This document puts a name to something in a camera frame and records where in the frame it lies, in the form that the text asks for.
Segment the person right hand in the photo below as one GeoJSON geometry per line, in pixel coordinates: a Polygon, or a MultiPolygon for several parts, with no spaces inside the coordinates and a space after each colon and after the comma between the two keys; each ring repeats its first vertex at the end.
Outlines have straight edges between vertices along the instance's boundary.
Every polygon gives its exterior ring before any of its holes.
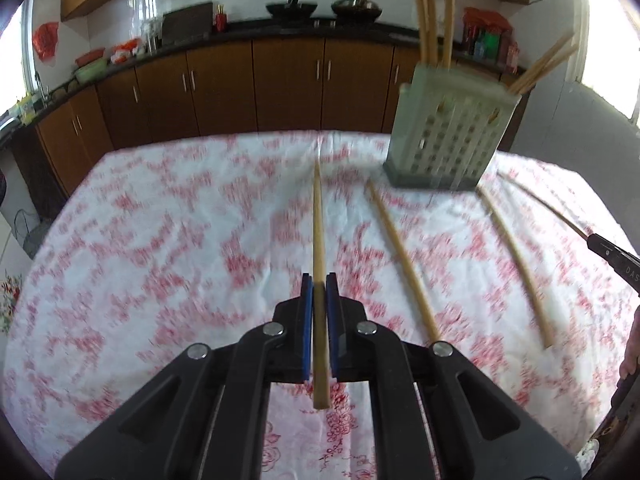
{"type": "Polygon", "coordinates": [[[620,364],[620,379],[633,375],[639,368],[640,356],[640,307],[634,311],[634,320],[626,343],[625,354],[620,364]]]}

